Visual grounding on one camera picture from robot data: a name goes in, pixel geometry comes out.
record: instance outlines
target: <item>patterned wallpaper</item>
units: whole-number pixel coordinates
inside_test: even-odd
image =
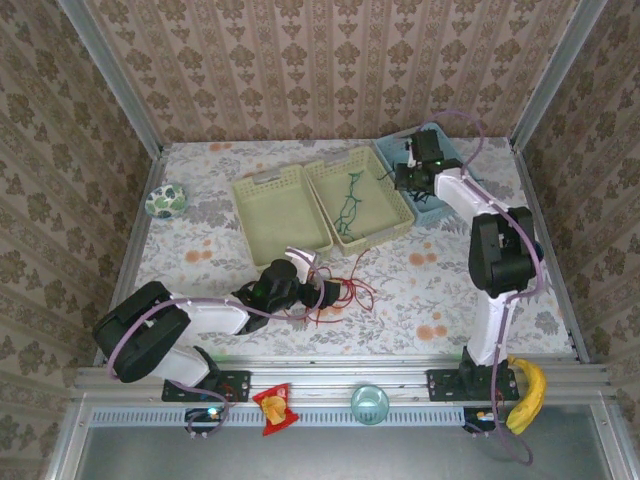
[[[170,143],[375,138],[454,107],[506,136],[578,2],[87,3]]]
[[[582,334],[640,446],[639,38],[640,2],[610,0],[525,156]]]
[[[150,159],[55,1],[0,1],[0,478],[38,478]]]

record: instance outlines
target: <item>yellow banana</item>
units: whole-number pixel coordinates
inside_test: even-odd
[[[529,388],[524,398],[515,406],[507,418],[507,427],[516,435],[520,435],[533,422],[544,403],[547,391],[547,378],[537,365],[509,355],[509,365],[516,365],[524,372]]]

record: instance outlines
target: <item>yellow plastic basket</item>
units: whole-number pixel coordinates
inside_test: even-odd
[[[288,246],[326,255],[333,247],[329,227],[300,165],[290,165],[232,184],[240,224],[258,271]]]
[[[398,238],[409,231],[415,217],[393,181],[386,175],[379,158],[370,147],[359,147],[318,160],[304,167],[311,186],[328,220],[331,233],[345,256]],[[353,185],[359,202],[349,234],[338,233],[340,217],[351,185],[351,176],[362,172]]]

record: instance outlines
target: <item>table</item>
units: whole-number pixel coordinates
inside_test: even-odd
[[[163,154],[163,183],[183,184],[189,207],[183,216],[151,221],[135,286],[160,280],[187,296],[224,296],[255,280],[246,241],[234,213],[234,179],[276,166],[306,163],[369,144],[368,140],[267,141],[174,144]],[[462,158],[478,139],[454,139]],[[513,206],[526,198],[505,138],[491,138],[473,167],[489,192]],[[362,257],[356,276],[376,291],[372,312],[355,302],[331,308],[322,319],[340,323],[272,320],[253,334],[216,333],[187,338],[215,356],[415,356],[460,354],[475,320],[476,289],[467,270],[470,228],[452,215],[436,224],[413,227]],[[322,265],[348,276],[355,256],[338,249]],[[507,346],[510,352],[571,356],[567,329],[545,262],[545,289],[520,303]]]

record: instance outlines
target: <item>red snack bag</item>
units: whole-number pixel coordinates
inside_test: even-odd
[[[267,420],[267,425],[262,431],[263,437],[284,430],[300,418],[293,413],[288,406],[288,383],[276,385],[269,390],[255,395],[253,401],[260,405]]]

